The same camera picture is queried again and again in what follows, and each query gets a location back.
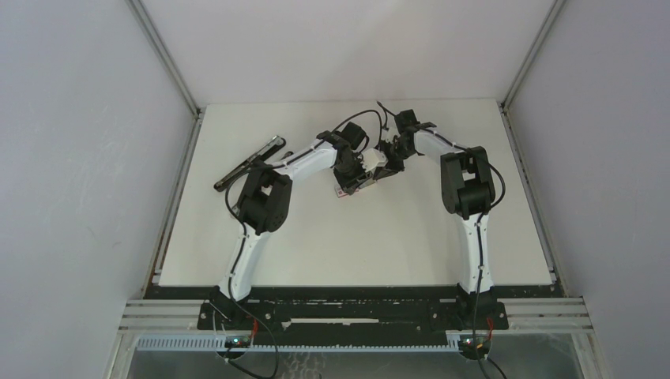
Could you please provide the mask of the red white staple box sleeve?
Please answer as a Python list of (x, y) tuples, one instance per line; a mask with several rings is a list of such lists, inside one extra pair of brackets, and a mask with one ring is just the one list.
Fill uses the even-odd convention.
[(335, 194), (338, 198), (342, 197), (349, 197), (352, 196), (354, 193), (356, 193), (359, 190), (359, 186), (351, 186), (351, 187), (341, 187), (339, 185), (335, 185)]

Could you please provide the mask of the black stapler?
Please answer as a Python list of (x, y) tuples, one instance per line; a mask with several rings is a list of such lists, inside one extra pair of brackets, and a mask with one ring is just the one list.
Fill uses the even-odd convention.
[(268, 158), (279, 152), (286, 145), (286, 140), (279, 135), (275, 135), (268, 142), (259, 148), (256, 152), (248, 156), (242, 163), (227, 173), (223, 178), (213, 184), (217, 192), (223, 192), (232, 182), (232, 179), (239, 173), (244, 172), (249, 166), (260, 161), (266, 161)]

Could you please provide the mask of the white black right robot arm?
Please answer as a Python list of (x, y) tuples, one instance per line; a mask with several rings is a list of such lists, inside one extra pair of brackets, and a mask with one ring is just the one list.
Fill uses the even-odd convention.
[(380, 180), (402, 172), (413, 156), (432, 159), (440, 170), (440, 194), (446, 211), (461, 218), (461, 270), (458, 288), (472, 295), (493, 286), (487, 255), (488, 213), (496, 205), (493, 175), (485, 148), (466, 147), (450, 141), (432, 122), (421, 123), (413, 110), (393, 115), (397, 135), (381, 140), (378, 150), (387, 158), (376, 167), (373, 179)]

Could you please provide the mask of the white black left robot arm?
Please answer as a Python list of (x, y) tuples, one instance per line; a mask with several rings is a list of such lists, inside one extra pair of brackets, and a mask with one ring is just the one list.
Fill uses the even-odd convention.
[(342, 131), (324, 131), (304, 149), (275, 163), (255, 163), (244, 173), (246, 180), (237, 211), (229, 211), (240, 224), (227, 272), (218, 284), (228, 298), (216, 310), (216, 319), (226, 328), (241, 327), (247, 308), (238, 301), (248, 297), (258, 258), (269, 236), (288, 218), (292, 187), (319, 171), (338, 168), (345, 173), (361, 168), (356, 149), (367, 141), (362, 127), (348, 122)]

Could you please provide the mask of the aluminium frame rail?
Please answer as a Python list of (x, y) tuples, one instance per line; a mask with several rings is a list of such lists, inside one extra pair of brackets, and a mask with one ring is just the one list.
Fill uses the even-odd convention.
[(259, 302), (235, 321), (208, 301), (133, 300), (119, 331), (139, 347), (202, 351), (458, 351), (473, 336), (561, 336), (593, 332), (578, 298), (512, 298), (462, 320), (453, 301)]

